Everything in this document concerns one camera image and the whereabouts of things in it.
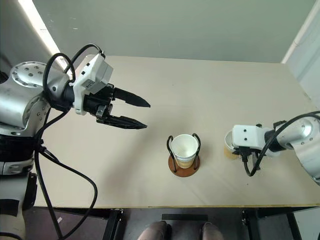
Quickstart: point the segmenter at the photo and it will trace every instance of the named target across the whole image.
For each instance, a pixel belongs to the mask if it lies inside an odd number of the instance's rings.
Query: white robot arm
[[[99,51],[90,60],[86,57],[79,65],[76,78],[72,63],[78,53],[73,61],[57,53],[47,64],[20,63],[0,84],[0,239],[25,239],[22,210],[35,202],[37,175],[30,171],[35,161],[34,152],[40,147],[42,133],[39,132],[50,108],[64,113],[74,108],[79,115],[90,113],[98,123],[123,129],[147,127],[129,117],[111,115],[111,101],[115,99],[138,107],[150,105],[143,98],[109,84],[113,68],[106,63],[103,52]],[[71,64],[73,80],[65,73],[69,67],[64,72],[51,67],[59,56]]]
[[[320,111],[297,116],[273,124],[273,129],[261,124],[235,125],[231,139],[234,154],[240,155],[247,174],[259,170],[264,155],[276,157],[283,150],[294,150],[302,167],[320,186]],[[248,169],[248,158],[253,169]]]

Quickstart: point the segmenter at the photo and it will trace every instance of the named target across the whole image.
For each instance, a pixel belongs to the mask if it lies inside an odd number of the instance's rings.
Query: wooden coaster
[[[181,168],[181,167],[178,166],[177,162],[175,162],[176,172],[174,172],[175,167],[174,167],[174,165],[172,163],[171,155],[169,156],[169,159],[168,159],[168,165],[169,165],[170,171],[174,175],[176,175],[178,177],[182,177],[182,178],[189,177],[189,176],[195,174],[196,171],[198,171],[198,169],[200,167],[200,157],[199,156],[198,156],[198,167],[196,169],[194,169],[195,164],[196,164],[196,160],[193,161],[193,164],[192,164],[191,167],[189,167],[189,168]]]

